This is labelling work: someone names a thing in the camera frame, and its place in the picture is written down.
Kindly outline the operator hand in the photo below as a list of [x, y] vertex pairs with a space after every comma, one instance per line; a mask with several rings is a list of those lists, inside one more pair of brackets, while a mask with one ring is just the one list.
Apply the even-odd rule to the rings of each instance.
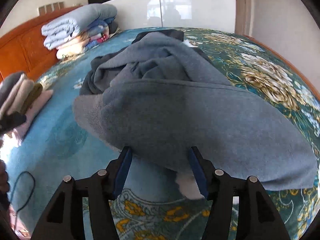
[[8, 173], [6, 171], [6, 164], [3, 160], [0, 160], [0, 191], [1, 193], [7, 193], [10, 190], [8, 183]]

